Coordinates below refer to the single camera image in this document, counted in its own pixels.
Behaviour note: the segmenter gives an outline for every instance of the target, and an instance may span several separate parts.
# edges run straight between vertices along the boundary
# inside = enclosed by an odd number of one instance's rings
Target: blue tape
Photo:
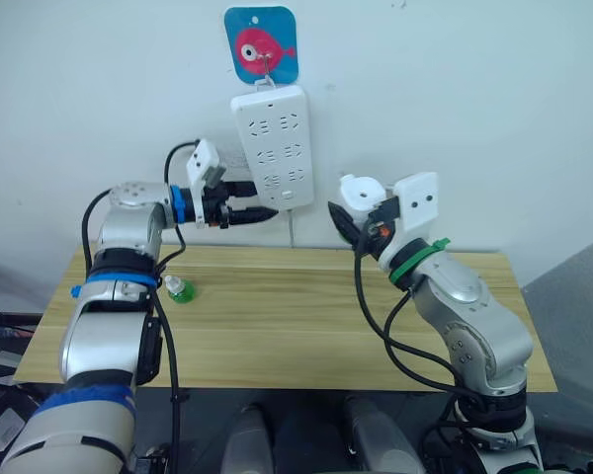
[[[182,193],[177,186],[171,187],[171,196],[174,199],[174,210],[176,211],[176,222],[182,224],[185,222],[185,200],[182,199]]]
[[[123,281],[131,281],[132,283],[146,284],[147,286],[156,287],[156,280],[152,276],[142,274],[124,274],[121,272],[111,272],[108,274],[97,274],[88,276],[86,283],[92,281],[109,281],[111,279],[121,279]]]
[[[73,388],[67,392],[55,393],[42,403],[33,416],[63,405],[92,401],[118,403],[126,407],[136,417],[133,394],[127,385],[92,385],[87,388]]]

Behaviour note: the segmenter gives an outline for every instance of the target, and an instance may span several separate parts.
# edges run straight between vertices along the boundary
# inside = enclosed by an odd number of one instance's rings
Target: white wall
[[[90,198],[160,180],[175,143],[211,138],[241,167],[236,3],[0,1],[0,307],[44,309]],[[318,193],[298,245],[341,245],[325,207],[341,173],[420,170],[442,179],[435,237],[507,252],[522,285],[593,242],[593,0],[283,3]],[[186,236],[289,244],[283,216]]]

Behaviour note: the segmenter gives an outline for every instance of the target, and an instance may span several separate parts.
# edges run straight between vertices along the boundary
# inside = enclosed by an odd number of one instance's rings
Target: electrical outlet
[[[314,201],[307,101],[288,86],[235,97],[230,106],[259,200],[276,210]]]

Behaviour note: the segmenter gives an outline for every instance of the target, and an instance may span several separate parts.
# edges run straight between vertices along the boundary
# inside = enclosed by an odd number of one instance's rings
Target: fish sticker
[[[272,72],[284,54],[291,57],[296,55],[293,47],[283,49],[273,37],[258,28],[243,30],[237,36],[235,50],[242,67],[253,74],[265,74],[266,62],[268,71]]]
[[[286,7],[231,7],[224,28],[234,72],[255,85],[269,74],[276,84],[298,78],[297,22]]]

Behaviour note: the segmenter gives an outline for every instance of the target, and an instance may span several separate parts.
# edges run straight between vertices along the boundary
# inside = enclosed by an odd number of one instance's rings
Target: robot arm
[[[460,397],[456,417],[470,428],[472,450],[486,472],[523,460],[541,467],[531,413],[526,407],[526,362],[532,339],[520,319],[499,304],[487,284],[444,250],[448,239],[427,243],[438,210],[435,173],[398,181],[387,197],[373,178],[341,179],[341,204],[329,203],[334,224],[356,250],[367,233],[366,253],[402,290],[413,288],[419,314],[440,334],[463,387],[483,402]]]
[[[59,352],[65,384],[29,420],[0,473],[128,472],[133,392],[160,367],[161,320],[152,296],[164,270],[162,231],[185,222],[226,228],[277,214],[233,210],[229,198],[256,190],[221,181],[223,171],[214,147],[201,141],[188,164],[189,188],[125,183],[110,190],[111,208]]]

